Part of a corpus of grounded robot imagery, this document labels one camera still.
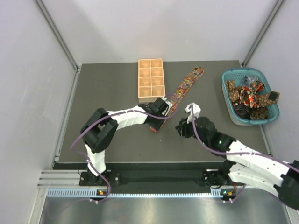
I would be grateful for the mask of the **dark rolled tie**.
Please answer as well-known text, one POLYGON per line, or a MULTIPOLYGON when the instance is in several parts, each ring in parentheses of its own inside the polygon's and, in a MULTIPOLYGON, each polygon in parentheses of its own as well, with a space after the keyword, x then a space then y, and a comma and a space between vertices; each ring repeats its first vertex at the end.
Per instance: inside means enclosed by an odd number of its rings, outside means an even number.
POLYGON ((249 108, 244 104, 238 104, 234 105, 234 112, 238 117, 241 119, 250 120, 250 110, 249 108))

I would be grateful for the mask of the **wooden eight-compartment box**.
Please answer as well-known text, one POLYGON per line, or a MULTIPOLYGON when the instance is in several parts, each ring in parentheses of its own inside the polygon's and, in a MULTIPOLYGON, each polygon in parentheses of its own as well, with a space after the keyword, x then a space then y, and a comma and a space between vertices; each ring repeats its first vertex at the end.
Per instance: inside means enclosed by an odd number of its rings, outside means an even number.
POLYGON ((138 101, 154 102, 165 95, 162 58, 138 60, 138 101))

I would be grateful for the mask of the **blue grey tie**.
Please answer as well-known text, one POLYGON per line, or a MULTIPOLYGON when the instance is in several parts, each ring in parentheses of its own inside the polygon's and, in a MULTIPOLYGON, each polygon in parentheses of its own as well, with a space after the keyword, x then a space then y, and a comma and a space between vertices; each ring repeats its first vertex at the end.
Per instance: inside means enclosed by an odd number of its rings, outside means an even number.
POLYGON ((251 86, 254 82, 257 81, 259 81, 259 78, 257 76, 244 76, 241 83, 244 86, 251 86))

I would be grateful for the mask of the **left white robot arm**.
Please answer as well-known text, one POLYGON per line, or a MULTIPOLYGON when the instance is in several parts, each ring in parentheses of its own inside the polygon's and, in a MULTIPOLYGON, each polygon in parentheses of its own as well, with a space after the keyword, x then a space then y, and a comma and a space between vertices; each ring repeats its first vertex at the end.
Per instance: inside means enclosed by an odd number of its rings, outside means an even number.
POLYGON ((116 131, 143 124, 159 130, 172 107, 173 103, 166 97, 162 97, 152 103, 138 104, 120 111, 97 109, 80 131, 87 151, 87 170, 90 173, 90 180, 96 185, 105 182, 105 150, 113 140, 116 131))

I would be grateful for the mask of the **colourful banana print tie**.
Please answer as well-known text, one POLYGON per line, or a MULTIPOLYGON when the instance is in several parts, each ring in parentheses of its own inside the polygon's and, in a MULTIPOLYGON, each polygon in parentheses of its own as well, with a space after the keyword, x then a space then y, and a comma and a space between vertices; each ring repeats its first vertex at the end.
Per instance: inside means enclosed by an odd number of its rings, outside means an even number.
POLYGON ((176 92, 174 95, 171 95, 171 99, 169 100, 170 103, 172 103, 172 108, 167 109, 166 106, 162 106, 163 110, 162 112, 159 112, 164 117, 171 116, 178 104, 182 101, 182 99, 185 97, 191 86, 204 74, 204 69, 201 67, 195 67, 191 70, 191 72, 184 77, 183 81, 180 83, 178 88, 176 89, 176 92))

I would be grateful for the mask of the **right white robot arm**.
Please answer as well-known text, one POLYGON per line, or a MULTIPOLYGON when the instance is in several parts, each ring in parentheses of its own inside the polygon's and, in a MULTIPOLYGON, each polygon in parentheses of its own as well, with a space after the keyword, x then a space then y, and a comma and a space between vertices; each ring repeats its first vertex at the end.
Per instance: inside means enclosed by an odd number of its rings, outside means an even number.
POLYGON ((288 207, 299 209, 299 162, 281 161, 242 144, 219 132, 207 117, 181 119, 175 127, 183 138, 196 138, 216 156, 225 159, 218 173, 222 184, 243 183, 262 189, 288 207))

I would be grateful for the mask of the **teal plastic basket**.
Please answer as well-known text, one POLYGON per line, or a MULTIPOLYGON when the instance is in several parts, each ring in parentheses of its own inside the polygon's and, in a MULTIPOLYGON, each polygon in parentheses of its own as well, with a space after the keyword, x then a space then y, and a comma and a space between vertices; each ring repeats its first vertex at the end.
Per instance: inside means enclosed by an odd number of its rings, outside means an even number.
POLYGON ((228 96, 228 89, 226 87, 226 81, 229 80, 235 80, 236 85, 242 85, 241 81, 244 76, 257 76, 259 78, 259 81, 265 84, 265 89, 263 92, 261 92, 262 95, 267 94, 271 92, 271 88, 262 72, 259 70, 256 70, 254 68, 240 68, 240 69, 230 69, 227 70, 223 73, 222 75, 222 91, 224 95, 224 99, 226 102, 226 106, 228 108, 228 112, 230 115, 231 120, 241 126, 262 126, 265 124, 268 124, 270 122, 273 122, 276 120, 279 116, 279 108, 277 103, 271 105, 268 107, 269 109, 269 117, 268 119, 264 120, 246 120, 246 119, 241 119, 236 115, 234 112, 233 106, 231 104, 231 101, 228 96))

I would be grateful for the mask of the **red floral tie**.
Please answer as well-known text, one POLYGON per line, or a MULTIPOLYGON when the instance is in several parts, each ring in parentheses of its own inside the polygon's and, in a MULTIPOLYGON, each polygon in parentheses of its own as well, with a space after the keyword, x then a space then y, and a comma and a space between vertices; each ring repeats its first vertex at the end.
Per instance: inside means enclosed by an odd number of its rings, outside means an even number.
POLYGON ((259 108, 260 103, 258 100, 258 94, 263 92, 265 84, 256 81, 251 86, 241 86, 240 89, 240 102, 249 108, 259 108))

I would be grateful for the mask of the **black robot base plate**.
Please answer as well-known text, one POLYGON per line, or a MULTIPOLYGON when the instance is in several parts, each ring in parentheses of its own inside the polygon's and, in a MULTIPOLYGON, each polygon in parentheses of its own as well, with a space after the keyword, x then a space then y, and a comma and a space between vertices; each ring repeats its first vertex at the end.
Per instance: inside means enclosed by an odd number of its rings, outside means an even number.
POLYGON ((112 193, 200 193, 228 188, 227 162, 107 163, 101 176, 80 174, 79 185, 112 193))

